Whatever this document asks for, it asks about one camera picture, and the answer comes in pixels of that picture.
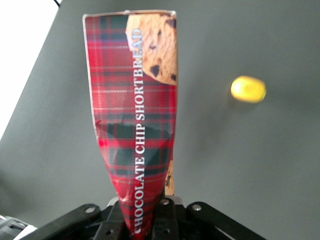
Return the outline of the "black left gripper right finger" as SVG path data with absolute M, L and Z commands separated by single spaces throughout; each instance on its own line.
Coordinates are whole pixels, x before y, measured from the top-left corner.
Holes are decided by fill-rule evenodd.
M 207 203 L 188 206 L 175 196 L 159 200 L 150 240 L 263 240 L 264 238 Z

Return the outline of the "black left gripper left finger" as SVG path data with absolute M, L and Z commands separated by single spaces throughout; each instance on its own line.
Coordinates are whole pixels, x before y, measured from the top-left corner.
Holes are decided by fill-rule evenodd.
M 87 203 L 43 225 L 25 240 L 129 240 L 119 201 L 112 199 L 102 210 Z

